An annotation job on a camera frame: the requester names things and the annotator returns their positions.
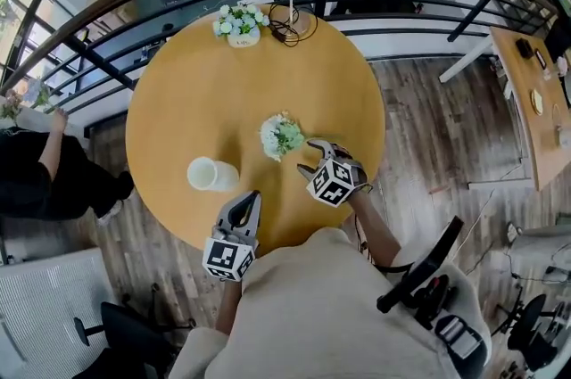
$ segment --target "hand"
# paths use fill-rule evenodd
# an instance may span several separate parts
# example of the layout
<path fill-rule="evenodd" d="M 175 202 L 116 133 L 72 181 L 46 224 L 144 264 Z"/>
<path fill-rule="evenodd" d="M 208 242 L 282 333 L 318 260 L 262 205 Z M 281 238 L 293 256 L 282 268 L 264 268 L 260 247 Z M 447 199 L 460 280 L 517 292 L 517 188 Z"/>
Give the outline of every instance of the hand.
<path fill-rule="evenodd" d="M 59 108 L 56 108 L 52 117 L 52 131 L 63 133 L 68 125 L 68 115 Z"/>
<path fill-rule="evenodd" d="M 311 181 L 321 167 L 323 167 L 328 159 L 333 159 L 334 161 L 341 164 L 349 164 L 351 166 L 351 176 L 353 181 L 353 192 L 352 195 L 360 191 L 365 185 L 370 186 L 367 182 L 368 177 L 362 164 L 353 159 L 344 147 L 339 144 L 329 143 L 326 140 L 312 138 L 308 140 L 307 144 L 311 147 L 319 149 L 323 153 L 323 157 L 319 161 L 318 167 L 313 169 L 307 165 L 298 164 L 297 170 L 302 173 L 308 181 Z"/>

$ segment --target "wooden floor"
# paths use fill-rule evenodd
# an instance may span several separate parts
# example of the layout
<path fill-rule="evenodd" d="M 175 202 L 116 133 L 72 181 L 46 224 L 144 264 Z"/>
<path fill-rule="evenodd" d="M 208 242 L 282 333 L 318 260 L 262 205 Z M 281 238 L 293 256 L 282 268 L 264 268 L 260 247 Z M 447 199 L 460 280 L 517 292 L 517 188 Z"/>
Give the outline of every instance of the wooden floor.
<path fill-rule="evenodd" d="M 520 159 L 525 155 L 513 103 L 504 100 L 487 62 L 476 62 L 441 85 L 438 75 L 454 62 L 373 63 L 385 99 L 386 139 L 371 197 L 403 242 L 430 243 L 454 215 L 466 223 L 464 240 L 487 203 L 455 260 L 470 271 L 493 329 L 499 324 L 496 304 L 511 307 L 517 293 L 509 258 L 501 250 L 505 226 L 511 220 L 523 228 L 545 227 L 553 225 L 560 212 L 571 212 L 571 168 L 539 194 L 527 189 L 493 194 L 468 191 L 468 181 L 508 173 L 507 177 L 521 177 L 525 169 Z M 124 119 L 116 119 L 92 136 L 94 160 L 114 174 L 126 167 L 124 133 Z M 136 194 L 107 228 L 96 227 L 93 213 L 88 212 L 78 221 L 62 223 L 5 219 L 3 230 L 8 252 L 27 260 L 98 245 L 119 296 L 127 292 L 144 308 L 156 282 L 161 287 L 161 321 L 184 324 L 193 317 L 198 325 L 213 325 L 220 286 L 203 272 L 202 253 L 164 229 Z M 543 272 L 517 259 L 513 267 L 531 278 L 540 278 Z M 540 292 L 552 298 L 566 290 L 537 281 L 522 285 L 526 301 Z M 182 340 L 184 334 L 179 334 L 174 341 Z M 519 359 L 505 344 L 505 336 L 494 337 L 493 359 L 485 377 L 497 378 L 512 358 Z"/>

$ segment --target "metal railing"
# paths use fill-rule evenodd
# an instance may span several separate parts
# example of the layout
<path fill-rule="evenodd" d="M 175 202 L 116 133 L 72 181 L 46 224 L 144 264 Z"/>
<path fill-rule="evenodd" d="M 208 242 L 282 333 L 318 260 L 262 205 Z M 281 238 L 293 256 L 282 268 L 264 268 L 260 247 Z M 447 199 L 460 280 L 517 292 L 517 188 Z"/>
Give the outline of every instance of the metal railing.
<path fill-rule="evenodd" d="M 209 0 L 177 0 L 174 3 L 170 3 L 159 10 L 154 12 L 149 12 L 147 15 L 139 18 L 136 21 L 131 21 L 123 26 L 108 32 L 103 37 L 100 37 L 96 41 L 80 41 L 75 37 L 75 35 L 88 26 L 91 22 L 95 21 L 97 18 L 103 16 L 104 14 L 112 11 L 113 9 L 129 2 L 131 0 L 98 0 L 97 2 L 91 4 L 80 12 L 78 15 L 73 17 L 71 20 L 66 22 L 60 28 L 54 31 L 52 36 L 50 36 L 40 47 L 38 47 L 29 57 L 26 59 L 12 74 L 5 77 L 4 83 L 0 87 L 0 94 L 4 94 L 6 90 L 13 87 L 22 79 L 36 64 L 41 62 L 44 58 L 49 56 L 55 48 L 59 45 L 66 45 L 71 50 L 75 52 L 74 55 L 69 57 L 67 60 L 58 63 L 52 70 L 49 70 L 43 77 L 43 80 L 47 80 L 54 76 L 60 70 L 64 70 L 69 66 L 70 63 L 76 61 L 79 58 L 85 59 L 90 63 L 89 66 L 81 70 L 74 70 L 73 75 L 66 81 L 61 83 L 54 89 L 57 94 L 62 91 L 69 84 L 85 79 L 85 76 L 94 71 L 102 73 L 102 76 L 97 80 L 83 86 L 81 83 L 81 88 L 76 90 L 75 93 L 62 98 L 55 106 L 67 109 L 69 114 L 79 111 L 87 106 L 96 103 L 110 95 L 116 94 L 124 89 L 134 89 L 137 85 L 137 80 L 129 77 L 129 73 L 144 67 L 149 60 L 138 60 L 132 62 L 129 66 L 118 66 L 117 61 L 126 55 L 133 54 L 136 51 L 141 50 L 149 43 L 157 40 L 170 37 L 177 32 L 179 32 L 188 22 L 182 22 L 182 25 L 177 25 L 176 27 L 164 30 L 161 32 L 149 32 L 145 34 L 143 29 L 148 30 L 146 23 L 153 21 L 161 16 L 168 13 L 174 12 L 176 10 L 183 10 L 187 7 L 193 5 L 202 5 Z M 462 13 L 450 14 L 417 14 L 414 12 L 359 12 L 358 9 L 353 9 L 351 14 L 326 14 L 327 3 L 333 2 L 351 2 L 358 4 L 375 4 L 375 3 L 410 3 L 410 2 L 421 2 L 425 4 L 437 4 L 441 7 L 445 7 L 446 10 L 461 10 Z M 325 21 L 347 21 L 355 20 L 357 22 L 362 22 L 360 20 L 410 20 L 411 24 L 408 27 L 403 28 L 391 28 L 389 26 L 383 27 L 378 26 L 377 28 L 366 28 L 362 29 L 352 29 L 346 30 L 343 33 L 346 36 L 355 35 L 378 35 L 378 34 L 437 34 L 437 35 L 447 35 L 449 41 L 454 41 L 460 35 L 467 37 L 486 37 L 487 30 L 489 27 L 499 27 L 504 29 L 516 29 L 526 34 L 533 34 L 537 29 L 544 26 L 547 20 L 557 12 L 557 9 L 549 0 L 528 0 L 530 3 L 534 3 L 536 8 L 534 11 L 526 9 L 524 6 L 517 4 L 512 4 L 508 0 L 503 1 L 506 5 L 512 8 L 520 8 L 520 12 L 523 15 L 514 16 L 513 12 L 505 12 L 501 8 L 491 6 L 492 0 L 475 0 L 474 3 L 461 3 L 455 0 L 295 0 L 294 2 L 298 5 L 312 6 L 312 11 L 320 18 Z M 442 23 L 448 23 L 448 27 L 443 25 L 434 25 L 432 28 L 427 28 L 418 25 L 414 27 L 415 20 L 433 21 Z M 137 41 L 129 45 L 121 44 L 121 36 L 134 30 L 137 33 Z M 115 47 L 112 54 L 109 52 L 101 51 L 102 46 L 109 47 L 109 44 L 116 44 L 119 48 Z M 104 86 L 110 81 L 117 81 L 115 87 L 110 87 L 108 90 L 102 92 L 93 98 L 88 98 L 85 102 L 81 103 L 81 96 L 86 93 L 96 89 L 98 87 Z M 68 108 L 66 105 L 73 100 L 75 106 Z"/>

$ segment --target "person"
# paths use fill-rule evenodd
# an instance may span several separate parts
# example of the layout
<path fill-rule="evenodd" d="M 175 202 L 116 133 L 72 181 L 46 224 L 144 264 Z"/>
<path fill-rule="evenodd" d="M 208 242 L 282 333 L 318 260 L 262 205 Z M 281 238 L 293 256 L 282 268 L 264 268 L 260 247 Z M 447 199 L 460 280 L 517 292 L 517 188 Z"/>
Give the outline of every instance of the person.
<path fill-rule="evenodd" d="M 410 251 L 368 195 L 347 202 L 375 263 L 405 264 Z M 409 312 L 377 310 L 392 288 L 343 230 L 321 228 L 255 260 L 241 283 L 226 282 L 214 329 L 190 332 L 169 378 L 458 377 L 444 344 Z"/>
<path fill-rule="evenodd" d="M 78 139 L 63 134 L 66 125 L 55 110 L 49 133 L 0 130 L 0 214 L 66 220 L 91 206 L 104 226 L 120 211 L 134 187 L 130 174 L 113 177 L 90 161 Z"/>

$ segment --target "paper cup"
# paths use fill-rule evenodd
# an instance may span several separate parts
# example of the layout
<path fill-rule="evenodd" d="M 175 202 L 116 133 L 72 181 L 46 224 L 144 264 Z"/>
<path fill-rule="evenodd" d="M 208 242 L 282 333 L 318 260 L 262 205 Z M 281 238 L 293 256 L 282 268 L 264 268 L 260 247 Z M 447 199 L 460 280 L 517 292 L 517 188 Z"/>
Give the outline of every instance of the paper cup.
<path fill-rule="evenodd" d="M 238 185 L 238 170 L 224 161 L 208 157 L 194 159 L 186 171 L 188 183 L 196 190 L 229 192 Z"/>

